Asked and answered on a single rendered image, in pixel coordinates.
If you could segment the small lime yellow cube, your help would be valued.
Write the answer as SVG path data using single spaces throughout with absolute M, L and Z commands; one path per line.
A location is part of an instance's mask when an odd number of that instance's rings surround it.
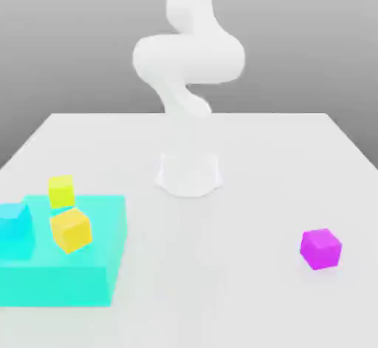
M 75 205 L 75 192 L 72 175 L 50 177 L 48 195 L 51 208 L 67 208 Z

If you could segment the small golden yellow cube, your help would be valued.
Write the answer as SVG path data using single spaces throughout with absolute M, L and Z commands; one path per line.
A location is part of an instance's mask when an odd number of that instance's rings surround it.
M 66 254 L 79 250 L 92 242 L 92 227 L 87 215 L 71 208 L 50 219 L 55 243 Z

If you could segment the small magenta cube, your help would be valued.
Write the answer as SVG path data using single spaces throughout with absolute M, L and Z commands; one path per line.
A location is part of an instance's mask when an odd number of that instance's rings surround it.
M 342 251 L 341 241 L 328 229 L 305 231 L 300 254 L 313 270 L 338 266 Z

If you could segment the small cyan cube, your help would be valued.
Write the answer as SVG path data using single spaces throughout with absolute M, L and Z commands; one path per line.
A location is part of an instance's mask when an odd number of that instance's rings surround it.
M 33 220 L 26 202 L 0 203 L 0 260 L 24 260 L 35 247 Z

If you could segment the large turquoise box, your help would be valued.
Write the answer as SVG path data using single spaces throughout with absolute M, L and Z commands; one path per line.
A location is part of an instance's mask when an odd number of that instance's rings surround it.
M 52 237 L 46 195 L 25 197 L 32 231 L 0 239 L 0 307 L 106 307 L 111 304 L 127 236 L 122 195 L 80 195 L 92 243 L 67 254 Z

